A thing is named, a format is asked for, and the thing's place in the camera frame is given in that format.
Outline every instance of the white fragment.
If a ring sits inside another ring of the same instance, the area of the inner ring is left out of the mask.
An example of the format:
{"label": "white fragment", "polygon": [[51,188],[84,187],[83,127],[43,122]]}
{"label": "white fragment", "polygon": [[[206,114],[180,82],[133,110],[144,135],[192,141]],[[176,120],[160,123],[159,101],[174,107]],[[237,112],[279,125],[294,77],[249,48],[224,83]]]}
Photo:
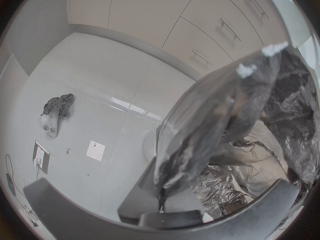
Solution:
{"label": "white fragment", "polygon": [[244,66],[243,64],[239,64],[239,67],[237,68],[237,73],[242,79],[244,79],[250,76],[256,69],[256,65]]}
{"label": "white fragment", "polygon": [[278,44],[270,44],[264,48],[262,48],[262,53],[267,57],[272,57],[275,54],[281,52],[283,49],[285,49],[288,46],[288,42],[285,41],[283,43]]}

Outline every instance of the floor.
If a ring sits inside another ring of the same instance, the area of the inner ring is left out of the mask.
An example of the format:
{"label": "floor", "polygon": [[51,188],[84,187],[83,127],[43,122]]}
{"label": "floor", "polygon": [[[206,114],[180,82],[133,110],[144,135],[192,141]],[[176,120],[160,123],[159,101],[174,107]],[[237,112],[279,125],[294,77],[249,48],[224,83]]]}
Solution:
{"label": "floor", "polygon": [[[35,178],[38,141],[52,154],[48,174],[39,171],[38,178],[83,208],[119,221],[118,206],[148,165],[145,136],[193,83],[149,54],[90,34],[68,36],[30,77],[13,56],[0,81],[0,104],[6,104],[0,106],[1,159],[10,155],[22,190],[23,177]],[[39,126],[39,116],[50,98],[68,93],[73,103],[52,138]],[[91,141],[105,146],[101,161],[86,155]],[[0,166],[6,172],[6,164]],[[6,175],[0,178],[7,187]],[[26,202],[19,193],[17,198]]]}

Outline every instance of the gray wall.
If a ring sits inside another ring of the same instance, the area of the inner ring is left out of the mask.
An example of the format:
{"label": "gray wall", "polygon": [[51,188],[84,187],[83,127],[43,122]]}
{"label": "gray wall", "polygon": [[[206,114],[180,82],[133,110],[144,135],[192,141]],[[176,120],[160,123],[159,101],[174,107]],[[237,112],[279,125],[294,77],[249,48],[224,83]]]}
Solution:
{"label": "gray wall", "polygon": [[46,54],[72,32],[67,0],[28,0],[14,19],[8,38],[14,56],[30,75]]}

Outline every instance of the cabinet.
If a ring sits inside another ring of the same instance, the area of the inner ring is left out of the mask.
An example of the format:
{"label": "cabinet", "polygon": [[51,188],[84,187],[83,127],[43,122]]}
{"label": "cabinet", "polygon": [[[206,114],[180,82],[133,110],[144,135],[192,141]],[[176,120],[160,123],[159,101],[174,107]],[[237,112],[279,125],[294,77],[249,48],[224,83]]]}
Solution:
{"label": "cabinet", "polygon": [[110,3],[111,0],[70,0],[71,23],[108,28]]}
{"label": "cabinet", "polygon": [[112,0],[109,29],[162,48],[190,0]]}
{"label": "cabinet", "polygon": [[179,18],[163,50],[185,62],[203,76],[232,62],[228,54],[214,40],[184,18]]}
{"label": "cabinet", "polygon": [[230,0],[191,0],[181,15],[237,60],[263,47],[253,26]]}
{"label": "cabinet", "polygon": [[289,41],[283,21],[270,0],[230,1],[250,21],[265,46]]}

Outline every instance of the drawer handle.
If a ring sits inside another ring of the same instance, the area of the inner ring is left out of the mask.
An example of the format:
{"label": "drawer handle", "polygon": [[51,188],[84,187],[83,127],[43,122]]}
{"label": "drawer handle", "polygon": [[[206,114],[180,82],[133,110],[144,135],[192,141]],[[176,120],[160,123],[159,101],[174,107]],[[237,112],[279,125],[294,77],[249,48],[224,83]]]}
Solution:
{"label": "drawer handle", "polygon": [[222,25],[223,25],[223,24],[226,24],[226,26],[235,34],[235,36],[236,36],[240,41],[242,41],[242,39],[239,37],[239,35],[236,33],[236,31],[234,31],[233,28],[232,28],[223,18],[221,18],[220,20],[222,21]]}
{"label": "drawer handle", "polygon": [[213,63],[208,60],[205,56],[201,55],[200,53],[198,53],[197,50],[192,50],[195,54],[198,54],[201,58],[203,58],[204,60],[206,60],[207,62],[209,62],[211,65],[213,65]]}
{"label": "drawer handle", "polygon": [[266,11],[263,9],[263,7],[261,6],[261,4],[259,4],[258,0],[254,0],[257,5],[260,7],[260,9],[262,10],[262,14],[266,15],[266,17],[269,19],[268,14],[266,13]]}

